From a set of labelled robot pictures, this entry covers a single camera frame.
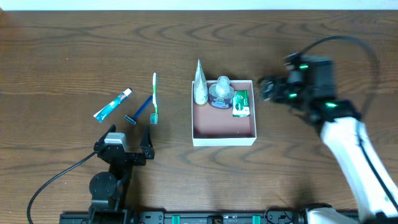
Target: toothbrush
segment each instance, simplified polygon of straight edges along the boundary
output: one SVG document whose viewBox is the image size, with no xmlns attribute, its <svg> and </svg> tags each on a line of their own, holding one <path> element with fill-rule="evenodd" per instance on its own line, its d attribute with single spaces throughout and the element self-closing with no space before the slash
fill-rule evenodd
<svg viewBox="0 0 398 224">
<path fill-rule="evenodd" d="M 157 114 L 157 103 L 156 103 L 156 72 L 154 72 L 154 79 L 152 81 L 152 84 L 154 86 L 154 95 L 152 97 L 152 103 L 155 106 L 155 113 L 150 114 L 150 123 L 157 124 L 159 115 Z"/>
</svg>

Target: box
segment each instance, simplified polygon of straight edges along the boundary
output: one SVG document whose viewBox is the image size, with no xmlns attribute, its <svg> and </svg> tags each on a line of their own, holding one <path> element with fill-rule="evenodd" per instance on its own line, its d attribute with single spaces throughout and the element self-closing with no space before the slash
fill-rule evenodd
<svg viewBox="0 0 398 224">
<path fill-rule="evenodd" d="M 207 87 L 217 81 L 207 81 Z M 198 105 L 193 100 L 192 82 L 192 141 L 193 146 L 251 146 L 257 139 L 256 112 L 254 111 L 253 83 L 251 80 L 230 81 L 234 90 L 248 90 L 250 115 L 233 117 L 227 110 Z"/>
</svg>

